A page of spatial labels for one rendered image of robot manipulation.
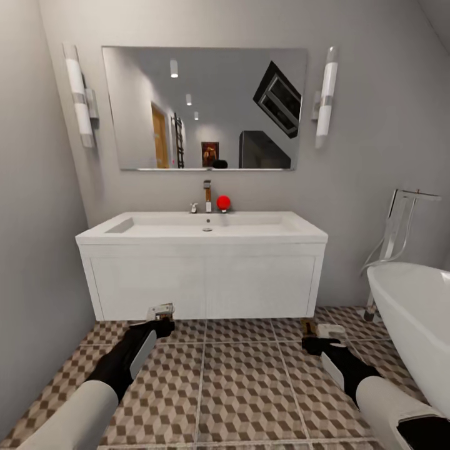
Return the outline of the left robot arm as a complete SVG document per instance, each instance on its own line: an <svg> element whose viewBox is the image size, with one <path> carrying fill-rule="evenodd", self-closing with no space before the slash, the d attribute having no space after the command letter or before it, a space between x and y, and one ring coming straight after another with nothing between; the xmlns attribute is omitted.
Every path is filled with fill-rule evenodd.
<svg viewBox="0 0 450 450"><path fill-rule="evenodd" d="M157 338L171 335L175 322L159 320L175 306L150 307L147 321L132 324L110 353L97 363L64 405L15 450L98 450L128 387L137 378L156 346Z"/></svg>

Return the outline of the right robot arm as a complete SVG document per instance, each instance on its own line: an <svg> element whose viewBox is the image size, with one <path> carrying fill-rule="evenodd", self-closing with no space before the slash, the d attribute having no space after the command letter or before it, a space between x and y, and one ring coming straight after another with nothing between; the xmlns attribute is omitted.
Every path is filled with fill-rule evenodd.
<svg viewBox="0 0 450 450"><path fill-rule="evenodd" d="M320 356L326 372L352 398L387 450L450 450L450 417L398 389L348 352L330 334L346 330L318 324L317 338L301 339L309 355Z"/></svg>

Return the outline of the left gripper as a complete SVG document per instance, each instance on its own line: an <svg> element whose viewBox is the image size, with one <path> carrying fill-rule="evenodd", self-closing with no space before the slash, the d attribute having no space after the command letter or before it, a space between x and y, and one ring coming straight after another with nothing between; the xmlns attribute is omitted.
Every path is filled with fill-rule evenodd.
<svg viewBox="0 0 450 450"><path fill-rule="evenodd" d="M157 327L158 338L170 336L171 331L175 330L175 322L170 321L170 319L152 321L152 323Z"/></svg>

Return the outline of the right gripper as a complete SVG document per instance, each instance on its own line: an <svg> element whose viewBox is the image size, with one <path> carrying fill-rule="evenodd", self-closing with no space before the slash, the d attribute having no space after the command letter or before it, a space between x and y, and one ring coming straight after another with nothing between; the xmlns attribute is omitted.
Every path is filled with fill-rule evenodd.
<svg viewBox="0 0 450 450"><path fill-rule="evenodd" d="M320 348L321 345L327 343L338 343L340 344L340 340L338 339L321 339L321 338L313 338L306 337L305 339L301 339L302 348L304 348L309 355L320 356Z"/></svg>

